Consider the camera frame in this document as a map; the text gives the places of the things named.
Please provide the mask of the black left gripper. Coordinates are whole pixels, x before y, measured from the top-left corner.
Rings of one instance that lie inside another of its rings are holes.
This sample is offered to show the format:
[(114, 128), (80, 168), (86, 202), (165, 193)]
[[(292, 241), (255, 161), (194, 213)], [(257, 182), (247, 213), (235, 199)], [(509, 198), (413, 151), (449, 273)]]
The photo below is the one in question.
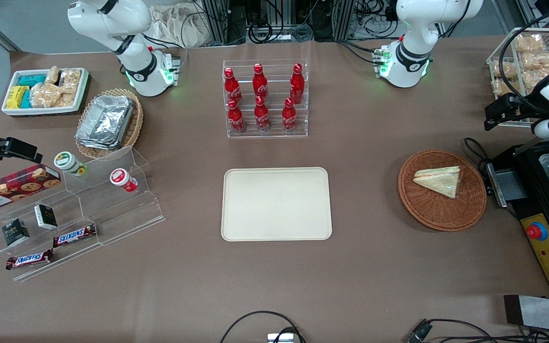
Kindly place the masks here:
[(490, 131), (499, 124), (516, 121), (516, 119), (520, 124), (528, 126), (549, 119), (549, 102), (535, 107), (541, 108), (544, 113), (521, 104), (521, 101), (512, 93), (499, 96), (494, 101), (494, 110), (485, 110), (484, 130)]

